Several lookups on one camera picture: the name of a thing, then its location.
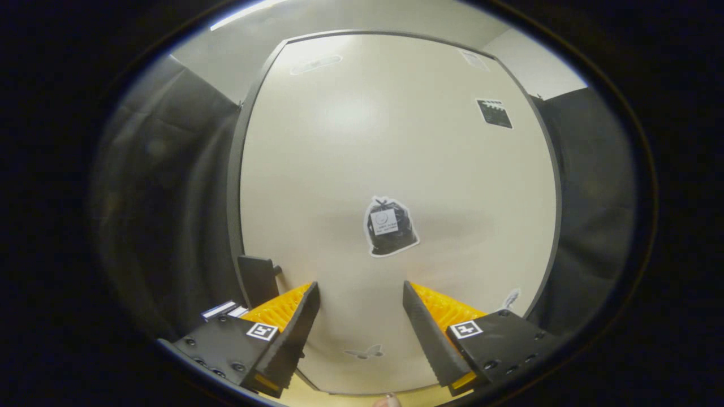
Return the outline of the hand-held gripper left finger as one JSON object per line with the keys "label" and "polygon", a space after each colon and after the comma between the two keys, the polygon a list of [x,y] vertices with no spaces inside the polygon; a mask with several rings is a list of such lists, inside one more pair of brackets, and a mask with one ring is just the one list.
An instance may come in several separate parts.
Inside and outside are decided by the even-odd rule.
{"label": "hand-held gripper left finger", "polygon": [[289,387],[321,306],[316,282],[254,309],[232,301],[210,309],[178,340],[160,339],[171,357],[244,399],[278,399]]}

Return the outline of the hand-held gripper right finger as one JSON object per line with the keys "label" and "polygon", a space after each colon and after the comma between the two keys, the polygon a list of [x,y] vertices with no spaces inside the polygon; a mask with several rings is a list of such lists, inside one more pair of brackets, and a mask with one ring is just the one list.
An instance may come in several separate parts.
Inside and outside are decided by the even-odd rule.
{"label": "hand-held gripper right finger", "polygon": [[410,281],[403,307],[434,376],[452,396],[508,386],[561,342],[509,309],[484,313]]}

